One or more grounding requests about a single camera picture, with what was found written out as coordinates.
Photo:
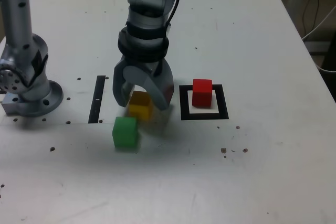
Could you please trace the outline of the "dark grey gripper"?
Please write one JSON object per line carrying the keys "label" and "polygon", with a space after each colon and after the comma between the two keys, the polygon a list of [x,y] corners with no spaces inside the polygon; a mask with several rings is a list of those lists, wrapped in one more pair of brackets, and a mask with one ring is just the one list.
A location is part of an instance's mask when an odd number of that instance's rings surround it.
{"label": "dark grey gripper", "polygon": [[174,82],[171,68],[164,58],[142,62],[138,58],[123,56],[113,74],[113,95],[119,106],[127,106],[132,85],[142,87],[159,110],[169,108]]}

